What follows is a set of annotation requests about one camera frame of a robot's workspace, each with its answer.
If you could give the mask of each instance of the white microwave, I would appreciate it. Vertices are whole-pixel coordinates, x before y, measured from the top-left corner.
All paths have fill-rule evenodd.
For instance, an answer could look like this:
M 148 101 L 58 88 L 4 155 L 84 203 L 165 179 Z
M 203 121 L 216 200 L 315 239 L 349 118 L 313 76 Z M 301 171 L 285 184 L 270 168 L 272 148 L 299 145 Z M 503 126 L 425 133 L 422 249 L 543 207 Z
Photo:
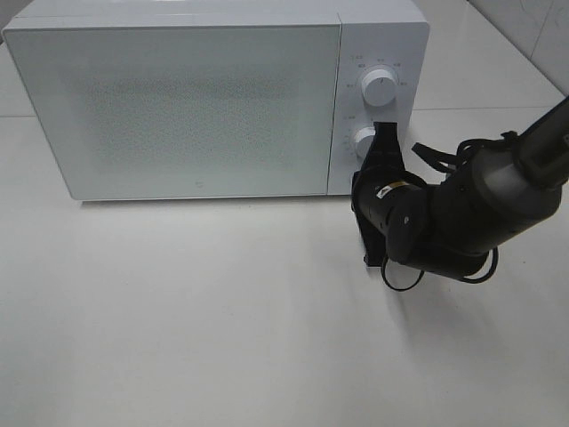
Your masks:
M 403 138 L 411 0 L 35 0 L 3 31 L 71 197 L 345 195 Z

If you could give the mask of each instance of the robotic arm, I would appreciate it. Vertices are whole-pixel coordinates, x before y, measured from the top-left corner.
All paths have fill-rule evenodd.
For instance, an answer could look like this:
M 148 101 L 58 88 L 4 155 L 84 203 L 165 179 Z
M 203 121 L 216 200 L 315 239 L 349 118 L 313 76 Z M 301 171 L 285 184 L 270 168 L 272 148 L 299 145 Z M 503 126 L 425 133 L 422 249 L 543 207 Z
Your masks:
M 352 209 L 365 245 L 365 263 L 381 267 L 386 284 L 404 291 L 424 271 L 481 283 L 498 264 L 498 246 L 549 218 L 569 177 L 569 98 L 521 135 L 462 142 L 456 155 L 415 144 L 439 172 L 429 185 L 405 170 L 397 124 L 376 122 L 375 137 L 352 181 Z M 471 278 L 484 266 L 490 270 Z M 421 271 L 406 289 L 387 281 L 388 260 Z

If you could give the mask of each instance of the white tabletop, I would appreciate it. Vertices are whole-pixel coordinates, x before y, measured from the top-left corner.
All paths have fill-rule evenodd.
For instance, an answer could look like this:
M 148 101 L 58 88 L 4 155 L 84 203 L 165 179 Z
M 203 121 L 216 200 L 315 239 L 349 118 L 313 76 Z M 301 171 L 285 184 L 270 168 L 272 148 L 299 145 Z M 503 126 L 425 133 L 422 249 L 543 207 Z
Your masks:
M 562 96 L 469 4 L 419 3 L 405 158 L 435 181 L 413 141 L 521 131 Z M 346 197 L 73 201 L 3 46 L 0 116 L 3 427 L 567 425 L 566 201 L 491 281 L 395 294 Z

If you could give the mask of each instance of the timer knob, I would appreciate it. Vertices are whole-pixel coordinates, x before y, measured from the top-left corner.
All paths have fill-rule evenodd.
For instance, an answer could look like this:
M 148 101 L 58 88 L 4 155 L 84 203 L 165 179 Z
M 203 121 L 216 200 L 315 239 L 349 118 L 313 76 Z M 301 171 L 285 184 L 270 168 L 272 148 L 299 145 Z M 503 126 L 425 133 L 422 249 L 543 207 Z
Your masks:
M 396 95 L 397 75 L 387 68 L 377 68 L 362 78 L 362 93 L 365 102 L 372 107 L 390 103 Z
M 352 138 L 352 147 L 356 155 L 364 159 L 372 146 L 373 138 L 375 137 L 375 129 L 372 127 L 365 127 L 356 132 Z

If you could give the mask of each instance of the power knob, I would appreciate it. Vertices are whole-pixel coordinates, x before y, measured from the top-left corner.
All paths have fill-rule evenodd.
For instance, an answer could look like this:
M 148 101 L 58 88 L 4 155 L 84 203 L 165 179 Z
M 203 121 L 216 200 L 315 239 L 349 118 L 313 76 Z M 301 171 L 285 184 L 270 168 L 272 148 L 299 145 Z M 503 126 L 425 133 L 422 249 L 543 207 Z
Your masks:
M 372 127 L 365 127 L 354 134 L 352 138 L 352 148 L 359 158 L 365 158 L 372 146 L 373 137 L 375 137 L 375 129 Z
M 389 104 L 396 96 L 397 74 L 389 68 L 377 68 L 362 78 L 364 100 L 372 107 Z

